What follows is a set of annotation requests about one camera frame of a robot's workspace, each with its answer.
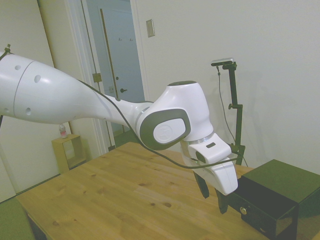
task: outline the black metal stand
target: black metal stand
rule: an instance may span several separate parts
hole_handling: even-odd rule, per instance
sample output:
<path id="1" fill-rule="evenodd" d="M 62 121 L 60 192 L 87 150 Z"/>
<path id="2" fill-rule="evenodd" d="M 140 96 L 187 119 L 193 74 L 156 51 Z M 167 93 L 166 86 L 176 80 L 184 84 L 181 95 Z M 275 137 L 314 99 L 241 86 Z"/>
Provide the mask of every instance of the black metal stand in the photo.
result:
<path id="1" fill-rule="evenodd" d="M 234 143 L 234 145 L 231 144 L 230 147 L 231 147 L 231 151 L 233 153 L 238 154 L 238 157 L 237 157 L 235 164 L 241 165 L 246 146 L 241 145 L 242 113 L 243 113 L 244 106 L 242 104 L 238 104 L 236 75 L 235 75 L 235 71 L 237 69 L 237 63 L 233 62 L 231 64 L 223 65 L 222 69 L 229 70 L 232 103 L 229 104 L 228 108 L 229 108 L 229 110 L 236 109 L 235 143 Z"/>

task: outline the black box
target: black box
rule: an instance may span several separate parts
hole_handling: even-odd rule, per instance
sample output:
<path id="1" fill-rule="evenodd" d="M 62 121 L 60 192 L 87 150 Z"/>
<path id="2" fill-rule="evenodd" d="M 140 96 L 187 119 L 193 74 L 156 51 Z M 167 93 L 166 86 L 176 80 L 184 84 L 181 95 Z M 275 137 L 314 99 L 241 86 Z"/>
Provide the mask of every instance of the black box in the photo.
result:
<path id="1" fill-rule="evenodd" d="M 272 240 L 311 240 L 320 230 L 320 175 L 275 159 L 244 174 L 226 200 Z"/>

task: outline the gray joint cap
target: gray joint cap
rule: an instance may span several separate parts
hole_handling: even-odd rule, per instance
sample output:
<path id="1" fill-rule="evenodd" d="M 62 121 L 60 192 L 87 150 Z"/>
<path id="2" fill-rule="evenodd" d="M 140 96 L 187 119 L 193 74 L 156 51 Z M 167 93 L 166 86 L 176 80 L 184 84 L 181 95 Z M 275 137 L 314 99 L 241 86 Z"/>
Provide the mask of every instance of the gray joint cap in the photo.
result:
<path id="1" fill-rule="evenodd" d="M 170 83 L 168 86 L 181 86 L 181 85 L 188 85 L 188 84 L 196 84 L 196 81 L 176 81 Z"/>

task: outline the black drawer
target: black drawer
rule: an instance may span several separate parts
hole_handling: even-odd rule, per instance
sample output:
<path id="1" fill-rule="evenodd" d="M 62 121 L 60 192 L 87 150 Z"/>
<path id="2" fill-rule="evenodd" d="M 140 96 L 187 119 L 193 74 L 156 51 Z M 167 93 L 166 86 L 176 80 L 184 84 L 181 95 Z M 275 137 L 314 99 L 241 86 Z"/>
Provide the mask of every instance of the black drawer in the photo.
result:
<path id="1" fill-rule="evenodd" d="M 228 196 L 228 205 L 241 218 L 270 239 L 294 223 L 297 203 L 247 178 L 238 180 L 238 188 Z"/>

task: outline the plastic bottle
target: plastic bottle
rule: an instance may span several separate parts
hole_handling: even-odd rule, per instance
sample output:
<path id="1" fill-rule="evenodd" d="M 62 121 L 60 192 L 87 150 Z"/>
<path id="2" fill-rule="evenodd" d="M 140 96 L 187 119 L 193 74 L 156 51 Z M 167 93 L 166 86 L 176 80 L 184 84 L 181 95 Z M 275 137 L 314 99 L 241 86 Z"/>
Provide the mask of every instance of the plastic bottle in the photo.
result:
<path id="1" fill-rule="evenodd" d="M 61 138 L 66 139 L 68 135 L 67 135 L 67 132 L 66 132 L 65 125 L 60 124 L 59 125 L 59 131 L 60 131 Z"/>

